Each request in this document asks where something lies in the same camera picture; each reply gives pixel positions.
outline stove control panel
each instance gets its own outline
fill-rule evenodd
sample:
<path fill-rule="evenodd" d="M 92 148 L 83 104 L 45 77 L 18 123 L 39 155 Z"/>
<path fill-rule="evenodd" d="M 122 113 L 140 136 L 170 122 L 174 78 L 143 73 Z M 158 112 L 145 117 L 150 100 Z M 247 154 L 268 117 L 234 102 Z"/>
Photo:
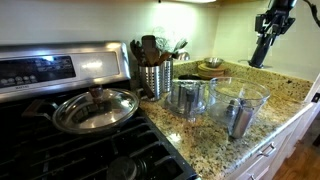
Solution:
<path fill-rule="evenodd" d="M 0 88 L 75 77 L 70 56 L 38 56 L 0 61 Z"/>

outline glass lid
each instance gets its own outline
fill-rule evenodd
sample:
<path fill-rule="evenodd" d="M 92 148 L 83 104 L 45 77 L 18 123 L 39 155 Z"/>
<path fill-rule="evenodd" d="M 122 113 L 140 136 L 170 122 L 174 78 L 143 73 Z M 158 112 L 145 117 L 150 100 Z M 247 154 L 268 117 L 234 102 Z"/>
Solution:
<path fill-rule="evenodd" d="M 129 119 L 138 109 L 138 97 L 124 89 L 105 89 L 64 102 L 53 114 L 53 124 L 61 131 L 87 134 L 107 131 Z"/>

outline cabinet drawer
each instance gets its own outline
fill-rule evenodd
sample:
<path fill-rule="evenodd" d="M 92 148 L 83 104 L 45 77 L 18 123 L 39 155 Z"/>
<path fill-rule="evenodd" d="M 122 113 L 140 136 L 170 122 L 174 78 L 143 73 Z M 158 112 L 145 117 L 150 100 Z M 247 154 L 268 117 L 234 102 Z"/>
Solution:
<path fill-rule="evenodd" d="M 274 141 L 268 143 L 261 151 L 257 152 L 252 159 L 250 167 L 236 179 L 260 179 L 268 172 L 269 166 L 278 153 L 286 136 L 276 137 Z"/>

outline white wall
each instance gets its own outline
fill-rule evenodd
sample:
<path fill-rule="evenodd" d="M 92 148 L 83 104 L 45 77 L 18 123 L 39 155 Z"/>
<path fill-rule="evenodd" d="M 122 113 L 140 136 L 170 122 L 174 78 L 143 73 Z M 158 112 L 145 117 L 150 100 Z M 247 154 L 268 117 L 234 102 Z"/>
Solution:
<path fill-rule="evenodd" d="M 320 10 L 320 2 L 311 0 Z M 255 16 L 265 13 L 269 0 L 226 5 L 220 9 L 213 54 L 229 61 L 251 59 L 256 48 Z M 264 65 L 270 71 L 314 81 L 320 72 L 320 28 L 309 6 L 298 0 L 290 16 L 296 18 L 286 34 L 270 48 Z"/>
<path fill-rule="evenodd" d="M 186 50 L 192 59 L 199 59 L 212 53 L 217 22 L 218 10 L 210 4 L 1 0 L 0 45 L 97 40 L 120 40 L 128 45 L 161 26 L 175 39 L 186 37 Z"/>

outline burner grate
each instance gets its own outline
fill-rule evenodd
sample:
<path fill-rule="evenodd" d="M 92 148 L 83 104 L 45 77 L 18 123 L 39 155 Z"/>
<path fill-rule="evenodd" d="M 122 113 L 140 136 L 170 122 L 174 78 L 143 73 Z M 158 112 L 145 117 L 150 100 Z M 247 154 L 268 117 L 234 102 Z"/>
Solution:
<path fill-rule="evenodd" d="M 110 164 L 119 157 L 135 162 L 136 179 L 196 177 L 155 125 L 139 113 L 113 135 L 66 134 L 47 120 L 30 120 L 18 130 L 10 158 L 0 159 L 0 179 L 106 179 Z"/>

